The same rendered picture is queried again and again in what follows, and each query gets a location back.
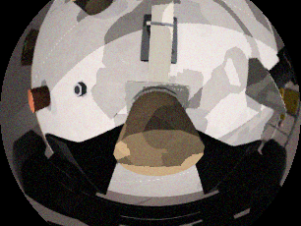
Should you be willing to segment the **small dark hex nut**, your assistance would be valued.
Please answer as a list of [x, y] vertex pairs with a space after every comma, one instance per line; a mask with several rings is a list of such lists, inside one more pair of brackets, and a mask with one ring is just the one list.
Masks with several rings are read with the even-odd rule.
[[84, 96], [87, 93], [87, 86], [83, 82], [76, 82], [74, 85], [74, 94], [78, 97]]

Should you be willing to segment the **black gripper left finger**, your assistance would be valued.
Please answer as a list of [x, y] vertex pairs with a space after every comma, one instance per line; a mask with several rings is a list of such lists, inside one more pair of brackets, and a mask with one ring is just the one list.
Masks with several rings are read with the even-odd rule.
[[123, 126], [124, 124], [118, 125], [87, 141], [68, 141], [50, 133], [44, 135], [52, 151], [75, 164], [85, 179], [96, 188], [96, 192], [106, 196], [112, 173], [118, 163], [112, 152]]

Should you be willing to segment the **brown cylinder with orange top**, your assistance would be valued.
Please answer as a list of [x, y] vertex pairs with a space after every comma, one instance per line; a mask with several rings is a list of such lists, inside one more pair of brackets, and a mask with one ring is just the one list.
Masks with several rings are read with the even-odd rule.
[[38, 109], [46, 108], [50, 105], [50, 92], [48, 86], [43, 85], [38, 88], [28, 89], [29, 105], [32, 113], [38, 112]]

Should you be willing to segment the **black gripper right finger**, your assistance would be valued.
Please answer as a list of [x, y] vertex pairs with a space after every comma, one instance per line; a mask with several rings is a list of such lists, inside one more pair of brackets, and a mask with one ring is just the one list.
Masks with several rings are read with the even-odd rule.
[[215, 140], [214, 137], [207, 136], [201, 130], [198, 130], [198, 134], [205, 144], [205, 151], [195, 165], [197, 165], [199, 177], [201, 177], [199, 180], [201, 180], [205, 194], [217, 190], [218, 185], [227, 179], [234, 168], [237, 168], [243, 157], [257, 151], [262, 143], [262, 140], [257, 140], [241, 145], [229, 145], [225, 141]]

